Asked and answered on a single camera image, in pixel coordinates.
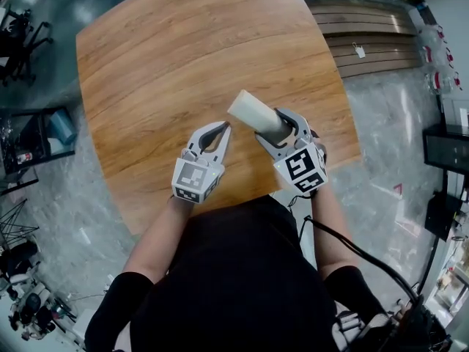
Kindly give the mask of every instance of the chair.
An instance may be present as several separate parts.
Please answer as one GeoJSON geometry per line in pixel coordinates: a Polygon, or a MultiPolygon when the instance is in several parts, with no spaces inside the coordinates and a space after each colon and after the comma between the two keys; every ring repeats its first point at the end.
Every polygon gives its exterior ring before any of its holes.
{"type": "Polygon", "coordinates": [[[51,37],[46,37],[36,42],[37,35],[41,28],[48,28],[49,23],[42,22],[32,35],[28,44],[24,44],[26,37],[33,28],[29,25],[29,13],[19,15],[13,20],[7,29],[0,32],[0,57],[7,57],[7,63],[0,68],[0,79],[3,85],[7,86],[7,78],[13,81],[17,79],[34,82],[36,76],[31,73],[32,51],[43,43],[52,43],[51,37]],[[26,74],[22,74],[23,67],[26,67],[26,74]]]}

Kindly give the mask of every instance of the tag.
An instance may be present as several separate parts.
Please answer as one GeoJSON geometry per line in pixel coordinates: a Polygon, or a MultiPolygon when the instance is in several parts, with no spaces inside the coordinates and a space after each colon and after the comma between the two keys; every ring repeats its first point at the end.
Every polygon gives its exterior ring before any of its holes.
{"type": "Polygon", "coordinates": [[[355,52],[357,53],[357,55],[360,59],[362,59],[366,56],[365,55],[365,50],[363,49],[362,46],[358,47],[357,43],[355,43],[355,42],[352,43],[352,45],[353,45],[353,48],[355,49],[355,52]]]}

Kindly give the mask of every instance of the white plastic tube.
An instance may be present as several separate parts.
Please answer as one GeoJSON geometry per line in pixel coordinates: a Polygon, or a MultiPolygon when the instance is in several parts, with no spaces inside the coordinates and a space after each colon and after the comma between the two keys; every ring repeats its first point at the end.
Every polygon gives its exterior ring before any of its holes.
{"type": "Polygon", "coordinates": [[[275,143],[287,138],[291,132],[291,128],[274,110],[246,90],[241,90],[228,113],[275,143]]]}

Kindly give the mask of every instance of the wooden table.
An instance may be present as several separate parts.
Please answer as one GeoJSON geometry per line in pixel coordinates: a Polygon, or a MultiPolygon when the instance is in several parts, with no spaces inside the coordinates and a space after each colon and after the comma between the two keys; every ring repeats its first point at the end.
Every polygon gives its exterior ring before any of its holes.
{"type": "Polygon", "coordinates": [[[191,134],[228,120],[226,174],[202,212],[278,187],[270,156],[227,109],[241,89],[302,114],[329,168],[360,157],[326,42],[303,0],[127,0],[77,36],[86,117],[115,203],[142,232],[171,195],[191,134]]]}

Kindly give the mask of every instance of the gray floor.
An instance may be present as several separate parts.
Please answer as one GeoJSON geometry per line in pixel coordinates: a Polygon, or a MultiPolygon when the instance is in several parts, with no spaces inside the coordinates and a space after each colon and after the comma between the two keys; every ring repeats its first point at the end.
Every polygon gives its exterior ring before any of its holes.
{"type": "MultiPolygon", "coordinates": [[[[39,225],[40,276],[69,297],[77,311],[96,307],[136,240],[111,201],[92,145],[78,88],[75,34],[122,0],[11,0],[15,9],[31,7],[34,21],[52,23],[55,43],[41,48],[32,65],[31,88],[12,84],[0,90],[4,105],[46,106],[68,103],[79,129],[76,155],[37,167],[40,182],[25,190],[28,202],[20,222],[39,225]]],[[[422,128],[438,121],[434,98],[421,69],[349,78],[344,82],[360,139],[363,163],[330,173],[347,214],[355,242],[389,263],[411,283],[418,280],[432,236],[422,228],[426,203],[441,184],[441,171],[423,163],[422,128]],[[394,186],[403,186],[403,197],[394,186]]],[[[275,197],[288,203],[291,195],[275,197]]],[[[2,211],[12,206],[1,199],[2,211]]],[[[298,220],[309,212],[301,201],[298,220]]],[[[302,246],[312,261],[311,229],[302,246]]],[[[402,297],[378,269],[362,270],[377,297],[388,307],[402,297]]]]}

